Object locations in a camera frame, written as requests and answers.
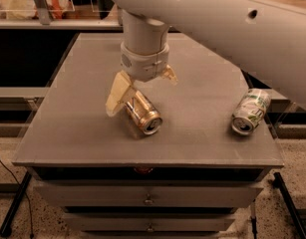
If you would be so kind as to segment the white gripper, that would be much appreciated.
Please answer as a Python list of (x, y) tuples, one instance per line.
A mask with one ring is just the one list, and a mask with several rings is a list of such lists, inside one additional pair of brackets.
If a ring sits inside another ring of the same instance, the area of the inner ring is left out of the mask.
[(152, 55), (140, 55), (122, 43), (121, 52), (121, 64), (126, 72), (119, 71), (114, 78), (106, 101), (106, 112), (109, 117), (114, 117), (136, 93), (133, 79), (148, 82), (161, 76), (170, 80), (173, 85), (178, 82), (174, 69), (168, 65), (169, 45), (165, 45), (161, 51)]

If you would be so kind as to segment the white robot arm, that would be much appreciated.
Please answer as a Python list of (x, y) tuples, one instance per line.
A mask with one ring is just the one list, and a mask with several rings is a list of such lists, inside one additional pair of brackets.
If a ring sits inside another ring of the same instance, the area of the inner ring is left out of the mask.
[(122, 61), (149, 81), (176, 30), (306, 110), (306, 10), (269, 0), (113, 0), (123, 9)]

